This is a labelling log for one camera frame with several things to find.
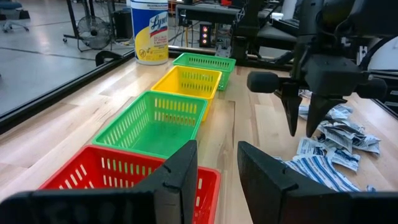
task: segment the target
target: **yellow basket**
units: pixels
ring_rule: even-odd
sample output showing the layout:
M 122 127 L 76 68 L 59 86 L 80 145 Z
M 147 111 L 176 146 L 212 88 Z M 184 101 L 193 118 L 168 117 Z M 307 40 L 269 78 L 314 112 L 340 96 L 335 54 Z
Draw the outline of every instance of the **yellow basket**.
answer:
M 206 111 L 201 120 L 203 122 L 206 120 L 211 102 L 216 94 L 221 74 L 214 70 L 174 66 L 150 90 L 207 100 Z

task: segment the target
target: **plastic basket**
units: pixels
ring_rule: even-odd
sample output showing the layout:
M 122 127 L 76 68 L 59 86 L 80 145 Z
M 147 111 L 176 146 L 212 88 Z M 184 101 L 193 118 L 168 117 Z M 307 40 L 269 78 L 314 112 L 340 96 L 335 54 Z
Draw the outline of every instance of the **plastic basket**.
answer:
M 86 146 L 77 152 L 40 189 L 133 187 L 155 171 L 164 159 Z M 214 223 L 220 189 L 220 173 L 198 167 L 193 223 Z
M 144 92 L 93 144 L 167 159 L 195 139 L 206 105 L 199 98 Z
M 225 90 L 229 76 L 235 67 L 235 59 L 215 57 L 209 55 L 184 53 L 173 61 L 174 65 L 189 66 L 195 68 L 204 68 L 210 70 L 217 70 L 222 72 L 218 90 Z
M 207 100 L 206 111 L 202 118 L 202 121 L 205 121 L 220 78 L 221 72 L 219 71 L 174 66 L 151 90 Z

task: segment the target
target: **wooden table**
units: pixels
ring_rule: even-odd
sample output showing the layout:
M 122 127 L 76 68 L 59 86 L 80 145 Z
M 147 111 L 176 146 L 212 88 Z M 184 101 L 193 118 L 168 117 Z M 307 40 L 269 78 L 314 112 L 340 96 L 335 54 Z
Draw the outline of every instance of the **wooden table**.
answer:
M 149 67 L 132 59 L 1 135 L 0 201 L 21 190 L 36 189 L 171 67 L 171 60 Z M 216 223 L 251 223 L 238 175 L 238 141 L 290 160 L 305 135 L 305 122 L 300 120 L 296 137 L 290 136 L 276 96 L 248 90 L 251 70 L 235 68 L 226 91 L 216 94 L 197 136 L 199 165 L 222 174 Z M 371 100 L 357 95 L 348 99 L 354 108 L 352 120 L 382 139 L 381 156 L 359 152 L 357 174 L 339 170 L 361 189 L 372 184 L 378 190 L 398 190 L 398 122 Z

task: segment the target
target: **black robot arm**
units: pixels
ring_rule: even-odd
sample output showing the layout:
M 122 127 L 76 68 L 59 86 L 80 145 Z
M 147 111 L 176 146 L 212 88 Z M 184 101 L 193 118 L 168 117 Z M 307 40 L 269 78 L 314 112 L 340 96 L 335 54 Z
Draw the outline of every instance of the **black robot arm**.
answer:
M 398 28 L 388 21 L 397 17 L 398 1 L 303 0 L 300 27 L 290 78 L 253 72 L 248 87 L 258 93 L 275 93 L 285 108 L 290 134 L 294 136 L 301 97 L 299 89 L 313 92 L 307 121 L 310 137 L 332 107 L 346 103 L 344 96 L 357 92 L 362 98 L 382 98 L 387 86 L 371 78 L 344 57 L 342 37 L 391 38 Z
M 254 224 L 373 224 L 396 220 L 396 192 L 335 192 L 247 142 L 239 178 Z

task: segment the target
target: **lysol wipes container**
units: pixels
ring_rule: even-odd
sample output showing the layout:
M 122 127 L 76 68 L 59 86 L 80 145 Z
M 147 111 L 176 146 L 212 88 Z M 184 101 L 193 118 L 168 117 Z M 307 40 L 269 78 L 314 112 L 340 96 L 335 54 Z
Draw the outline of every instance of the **lysol wipes container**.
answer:
M 137 61 L 160 65 L 169 59 L 167 0 L 131 0 Z

